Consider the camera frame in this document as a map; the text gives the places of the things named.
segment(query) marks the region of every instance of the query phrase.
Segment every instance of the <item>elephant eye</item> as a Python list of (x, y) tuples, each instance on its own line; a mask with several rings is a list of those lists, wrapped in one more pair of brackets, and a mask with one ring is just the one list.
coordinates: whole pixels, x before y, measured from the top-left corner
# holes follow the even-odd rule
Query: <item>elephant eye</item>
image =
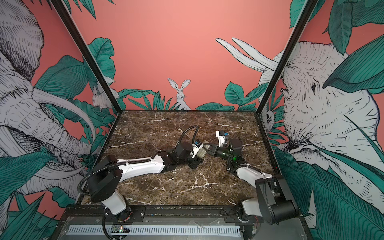
[(315, 93), (314, 93), (315, 89), (316, 89), (316, 84), (313, 83), (313, 84), (312, 84), (312, 91), (313, 91), (313, 94), (315, 94)]

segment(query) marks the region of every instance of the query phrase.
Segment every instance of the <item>rabbit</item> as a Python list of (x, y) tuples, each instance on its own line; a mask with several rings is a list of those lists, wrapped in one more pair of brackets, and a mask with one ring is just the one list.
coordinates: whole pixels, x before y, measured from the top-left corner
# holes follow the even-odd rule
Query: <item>rabbit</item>
[(185, 103), (184, 101), (184, 98), (185, 98), (185, 95), (183, 94), (183, 89), (188, 86), (189, 83), (191, 83), (191, 80), (187, 79), (183, 82), (183, 84), (181, 84), (181, 88), (179, 88), (179, 86), (177, 85), (177, 83), (175, 81), (173, 81), (172, 79), (168, 78), (168, 81), (170, 83), (170, 85), (177, 90), (177, 95), (176, 95), (176, 106), (180, 105), (179, 106), (179, 110), (191, 110), (191, 108)]
[[(106, 80), (108, 85), (110, 85), (111, 83), (114, 82), (113, 79), (106, 77), (106, 76), (104, 76), (104, 79)], [(116, 92), (116, 90), (112, 89), (111, 87), (110, 87), (110, 89), (111, 89), (113, 96), (115, 98), (119, 98), (119, 94)], [(112, 103), (108, 99), (107, 94), (105, 94), (104, 89), (101, 87), (99, 82), (97, 83), (97, 88), (93, 87), (92, 92), (93, 92), (93, 97), (92, 97), (93, 106), (95, 106), (95, 107), (99, 106), (100, 110), (103, 108), (112, 108)]]

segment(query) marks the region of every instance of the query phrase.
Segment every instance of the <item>elephant tusk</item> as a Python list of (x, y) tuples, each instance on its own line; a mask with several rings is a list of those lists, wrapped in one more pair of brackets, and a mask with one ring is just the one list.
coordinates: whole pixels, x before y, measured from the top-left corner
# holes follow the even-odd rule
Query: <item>elephant tusk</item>
[(232, 46), (228, 42), (226, 42), (220, 38), (217, 38), (216, 41), (218, 43), (220, 43), (221, 45), (223, 45), (223, 47), (225, 47), (232, 54), (232, 56), (234, 56), (239, 62), (241, 62), (245, 66), (252, 68), (256, 71), (259, 71), (259, 72), (263, 72), (265, 70), (266, 66), (264, 66), (261, 63), (245, 56), (244, 54), (242, 54), (239, 50), (237, 50), (234, 46)]
[(27, 152), (20, 147), (11, 131), (6, 126), (0, 126), (0, 148), (3, 149), (9, 156), (18, 157)]
[(42, 169), (37, 171), (37, 173), (35, 173), (35, 176), (39, 178), (47, 179), (47, 180), (65, 179), (65, 178), (73, 177), (79, 174), (84, 168), (85, 166), (82, 166), (72, 171), (60, 171), (60, 170), (56, 170), (56, 169), (44, 166)]
[(95, 133), (95, 128), (93, 126), (93, 123), (89, 118), (89, 116), (83, 110), (81, 110), (78, 106), (74, 105), (73, 103), (70, 103), (69, 101), (63, 98), (57, 97), (55, 95), (47, 93), (38, 88), (33, 89), (32, 99), (38, 103), (53, 104), (55, 106), (65, 108), (76, 113), (78, 116), (83, 118), (86, 121), (86, 123), (89, 125), (89, 127), (92, 130), (92, 139), (93, 141), (95, 140), (96, 133)]
[(232, 38), (232, 40), (241, 47), (244, 52), (246, 52), (249, 56), (255, 59), (257, 62), (266, 66), (271, 70), (276, 70), (278, 62), (269, 59), (268, 57), (262, 55), (258, 50), (254, 49), (251, 45), (246, 42), (239, 40), (237, 38)]

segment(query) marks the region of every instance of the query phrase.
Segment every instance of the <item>marble tabletop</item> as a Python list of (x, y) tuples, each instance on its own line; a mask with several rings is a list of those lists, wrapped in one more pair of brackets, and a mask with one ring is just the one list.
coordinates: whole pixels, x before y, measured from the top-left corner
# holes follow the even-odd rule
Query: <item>marble tabletop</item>
[[(224, 130), (243, 141), (243, 158), (272, 174), (254, 113), (125, 111), (103, 154), (120, 159), (152, 156), (175, 146), (183, 130), (198, 125), (196, 138), (217, 142), (215, 131)], [(190, 141), (191, 130), (184, 140)], [(223, 160), (206, 155), (194, 170), (178, 166), (162, 174), (147, 174), (119, 183), (118, 191), (129, 204), (149, 205), (234, 205), (257, 198), (256, 189), (226, 171)], [(90, 204), (89, 198), (83, 204)]]

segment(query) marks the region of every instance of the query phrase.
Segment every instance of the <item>rabbit face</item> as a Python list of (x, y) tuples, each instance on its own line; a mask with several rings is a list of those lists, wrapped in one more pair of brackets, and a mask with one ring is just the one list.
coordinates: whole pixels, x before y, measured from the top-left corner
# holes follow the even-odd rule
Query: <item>rabbit face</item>
[(179, 88), (179, 86), (177, 85), (177, 83), (175, 81), (173, 81), (172, 79), (168, 78), (168, 81), (169, 81), (169, 84), (177, 90), (177, 94), (176, 94), (176, 98), (177, 99), (184, 99), (185, 98), (185, 95), (183, 93), (183, 89), (188, 86), (188, 84), (191, 82), (191, 80), (187, 79), (183, 82), (183, 84), (181, 84), (181, 88)]

